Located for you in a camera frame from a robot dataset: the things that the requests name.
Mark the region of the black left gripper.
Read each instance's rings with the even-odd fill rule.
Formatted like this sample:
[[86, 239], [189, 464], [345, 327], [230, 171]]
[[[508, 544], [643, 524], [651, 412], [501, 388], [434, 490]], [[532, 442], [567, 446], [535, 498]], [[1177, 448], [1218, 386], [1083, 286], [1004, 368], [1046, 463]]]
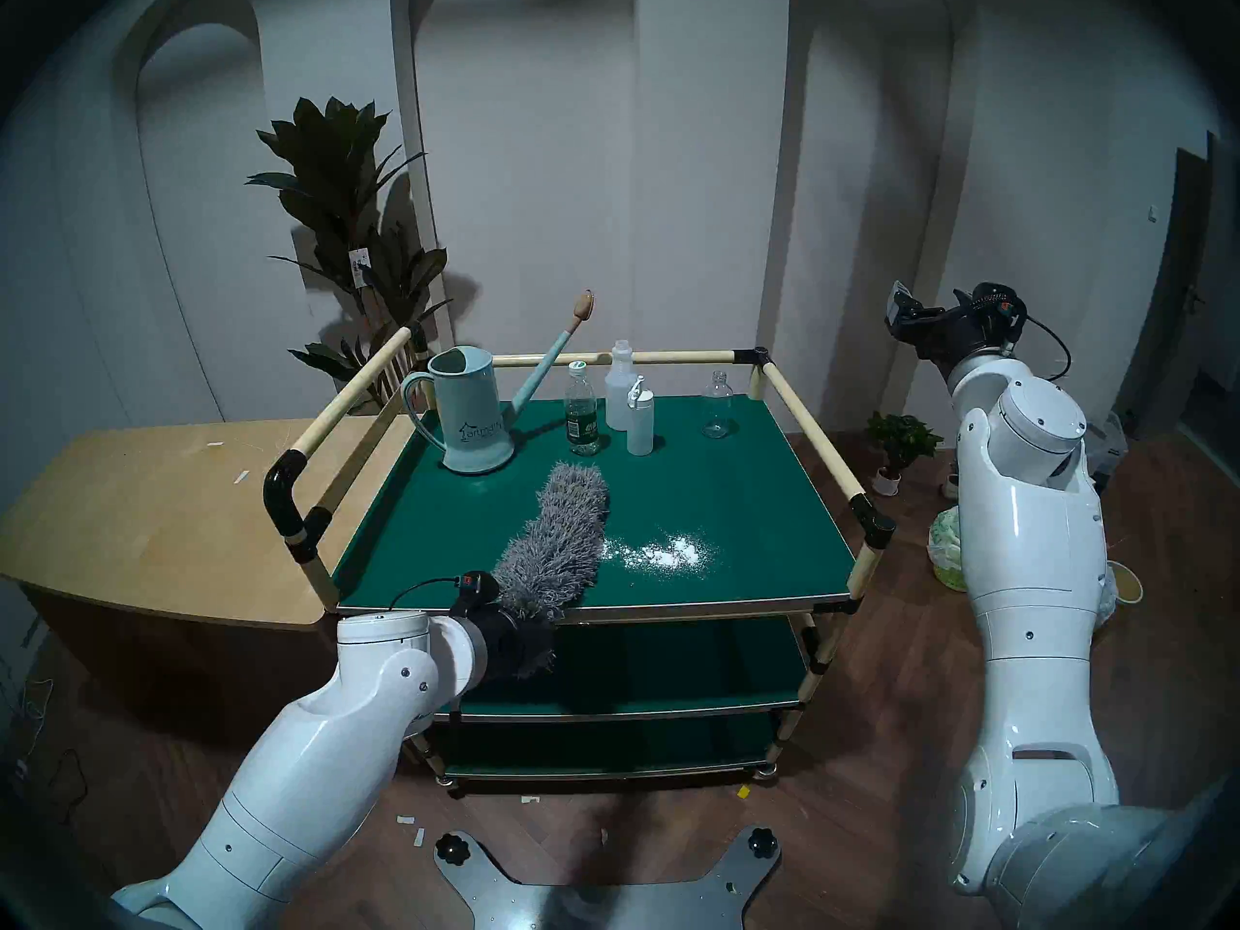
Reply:
[[472, 625], [482, 636], [486, 666], [479, 683], [527, 680], [551, 671], [554, 662], [554, 618], [523, 616], [496, 601], [472, 606]]

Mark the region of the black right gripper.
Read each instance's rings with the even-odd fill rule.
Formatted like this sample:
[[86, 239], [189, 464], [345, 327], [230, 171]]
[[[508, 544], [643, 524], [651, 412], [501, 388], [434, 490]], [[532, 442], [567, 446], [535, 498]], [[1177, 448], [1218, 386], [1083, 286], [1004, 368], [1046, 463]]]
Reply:
[[884, 311], [889, 334], [932, 363], [1009, 356], [1028, 321], [1027, 305], [1016, 291], [985, 281], [972, 293], [955, 289], [954, 298], [952, 308], [926, 306], [900, 280], [893, 281]]

